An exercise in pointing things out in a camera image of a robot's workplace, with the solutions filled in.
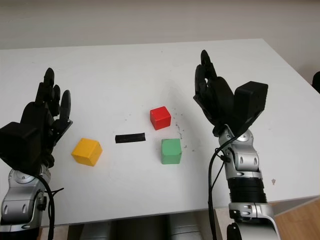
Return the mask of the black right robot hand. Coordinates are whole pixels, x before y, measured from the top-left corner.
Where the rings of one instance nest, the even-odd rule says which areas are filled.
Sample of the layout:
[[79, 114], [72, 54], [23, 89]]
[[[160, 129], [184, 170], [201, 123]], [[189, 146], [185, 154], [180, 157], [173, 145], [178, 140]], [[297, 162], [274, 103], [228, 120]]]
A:
[[201, 52], [200, 61], [195, 70], [193, 99], [214, 126], [213, 135], [219, 137], [232, 114], [234, 94], [226, 80], [217, 75], [206, 50]]

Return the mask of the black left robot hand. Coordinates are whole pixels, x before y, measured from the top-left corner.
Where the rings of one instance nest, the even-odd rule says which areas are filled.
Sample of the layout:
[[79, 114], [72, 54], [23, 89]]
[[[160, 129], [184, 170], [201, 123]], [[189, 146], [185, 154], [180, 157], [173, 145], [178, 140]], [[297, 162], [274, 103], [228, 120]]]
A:
[[24, 108], [21, 123], [36, 127], [40, 133], [40, 155], [38, 160], [48, 168], [54, 166], [53, 149], [72, 125], [71, 93], [54, 84], [55, 73], [48, 68], [39, 83], [35, 101]]

